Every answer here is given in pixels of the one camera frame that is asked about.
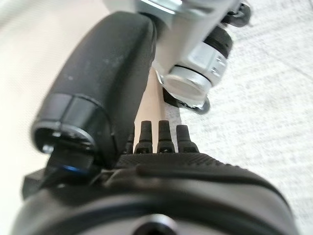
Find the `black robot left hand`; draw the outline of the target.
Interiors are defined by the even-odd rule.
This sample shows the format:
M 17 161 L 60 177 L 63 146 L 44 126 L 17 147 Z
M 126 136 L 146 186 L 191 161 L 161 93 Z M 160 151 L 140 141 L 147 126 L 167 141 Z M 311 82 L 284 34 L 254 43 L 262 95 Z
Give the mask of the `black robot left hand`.
M 149 121 L 134 144 L 157 31 L 116 12 L 73 51 L 41 104 L 33 145 L 49 155 L 24 177 L 13 235 L 296 235 L 281 192 L 246 169 L 199 152 L 167 121 L 152 151 Z

